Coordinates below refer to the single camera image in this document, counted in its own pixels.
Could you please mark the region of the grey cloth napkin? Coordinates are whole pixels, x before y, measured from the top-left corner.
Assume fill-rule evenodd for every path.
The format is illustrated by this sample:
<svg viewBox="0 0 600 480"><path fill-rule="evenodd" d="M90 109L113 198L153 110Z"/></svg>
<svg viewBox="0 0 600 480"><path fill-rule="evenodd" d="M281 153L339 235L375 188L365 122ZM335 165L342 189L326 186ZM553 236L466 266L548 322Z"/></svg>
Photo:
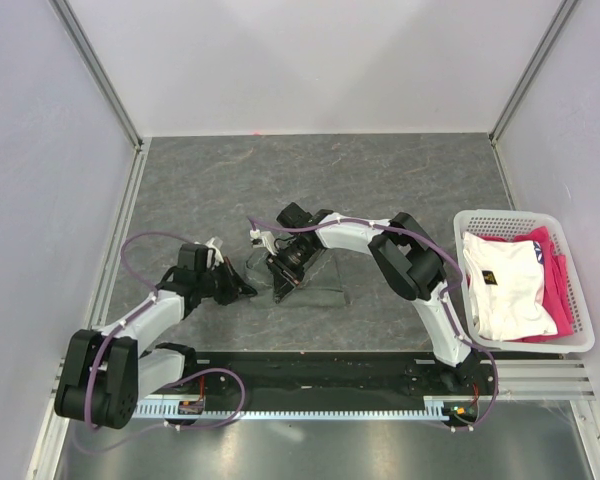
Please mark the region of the grey cloth napkin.
<svg viewBox="0 0 600 480"><path fill-rule="evenodd" d="M334 254L324 253L309 268L301 285L280 303L274 301L273 276L265 265L268 252L255 250L244 262L245 280L258 295L250 303L260 309L282 308L341 308L347 305L340 270Z"/></svg>

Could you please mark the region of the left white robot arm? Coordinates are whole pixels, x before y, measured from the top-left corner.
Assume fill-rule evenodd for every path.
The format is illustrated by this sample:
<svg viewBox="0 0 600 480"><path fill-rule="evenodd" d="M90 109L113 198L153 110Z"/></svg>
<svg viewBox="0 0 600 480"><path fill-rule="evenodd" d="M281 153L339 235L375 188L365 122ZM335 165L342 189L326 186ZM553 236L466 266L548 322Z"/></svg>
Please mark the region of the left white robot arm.
<svg viewBox="0 0 600 480"><path fill-rule="evenodd" d="M182 244L176 264L140 305L106 327L73 334L55 414L92 428L121 429L146 396L162 389L191 392L200 378L195 349L159 337L206 299L227 306L256 294L215 239Z"/></svg>

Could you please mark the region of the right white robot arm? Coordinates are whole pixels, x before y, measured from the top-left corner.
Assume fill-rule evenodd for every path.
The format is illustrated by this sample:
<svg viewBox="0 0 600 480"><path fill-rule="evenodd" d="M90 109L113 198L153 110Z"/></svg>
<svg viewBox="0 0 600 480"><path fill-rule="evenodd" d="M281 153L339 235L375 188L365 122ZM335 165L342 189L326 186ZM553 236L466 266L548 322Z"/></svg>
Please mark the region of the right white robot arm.
<svg viewBox="0 0 600 480"><path fill-rule="evenodd" d="M276 303L301 285L323 252L339 249L369 255L391 290L416 309L432 343L440 386L457 394L473 383L479 358L451 302L445 252L411 215L401 212L392 219L369 220L331 210L311 214L291 203L277 222L278 230L292 238L284 247L278 247L275 238L266 241Z"/></svg>

